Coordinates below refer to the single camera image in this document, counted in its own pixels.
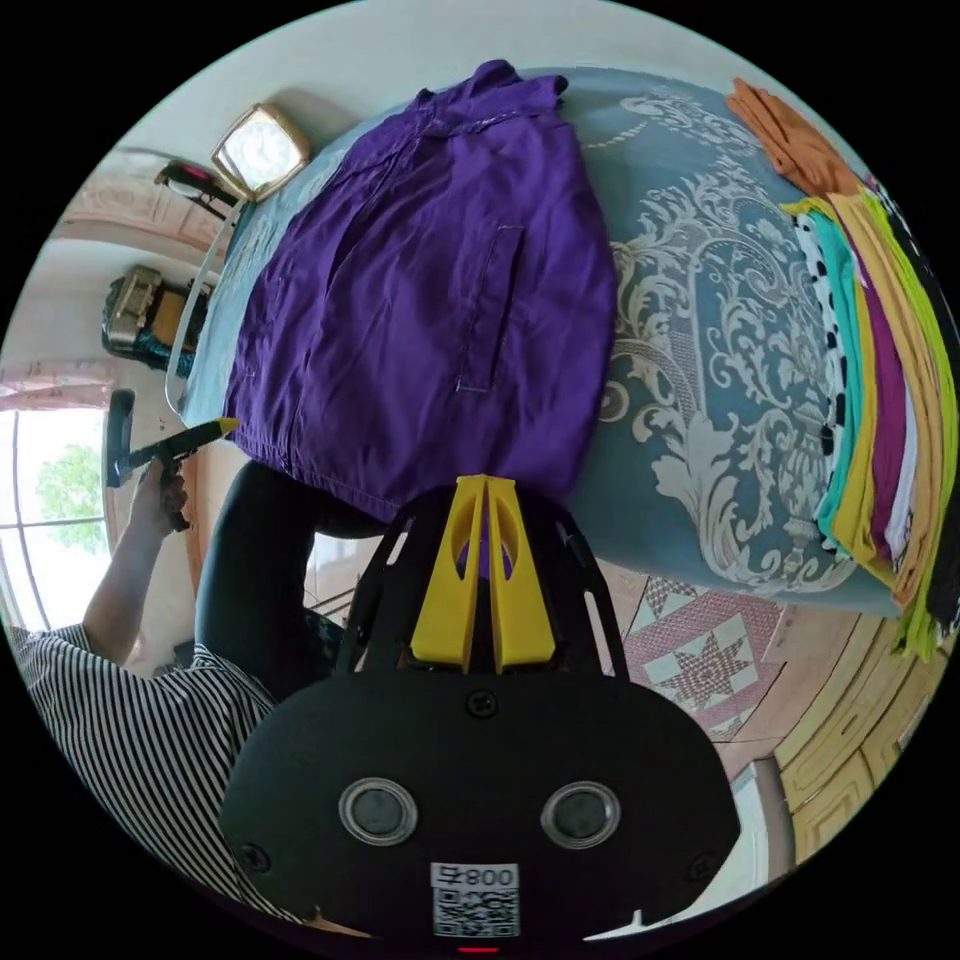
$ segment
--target shirt pocket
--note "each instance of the shirt pocket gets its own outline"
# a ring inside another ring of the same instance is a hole
[[[493,388],[510,322],[524,233],[521,226],[500,226],[490,241],[467,327],[458,391],[485,393]]]

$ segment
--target label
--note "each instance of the label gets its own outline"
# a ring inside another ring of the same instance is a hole
[[[520,936],[517,864],[432,863],[430,886],[436,936]]]

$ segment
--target blue patterned bedspread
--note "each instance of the blue patterned bedspread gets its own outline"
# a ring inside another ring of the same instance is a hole
[[[716,589],[894,614],[869,574],[821,550],[812,522],[826,481],[824,344],[779,209],[800,192],[720,93],[618,70],[526,73],[570,81],[563,116],[620,276],[601,422],[570,504],[594,551]],[[247,297],[286,225],[381,119],[245,212],[188,382],[188,424],[222,413]]]

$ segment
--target purple shirt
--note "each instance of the purple shirt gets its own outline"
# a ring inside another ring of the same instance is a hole
[[[617,289],[566,85],[493,61],[353,145],[251,293],[242,450],[381,520],[467,474],[572,491]]]

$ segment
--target hand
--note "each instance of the hand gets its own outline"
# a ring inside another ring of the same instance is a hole
[[[154,460],[140,475],[130,505],[130,527],[158,541],[173,532],[172,516],[187,502],[183,477],[176,476],[165,486],[162,479],[163,464]]]

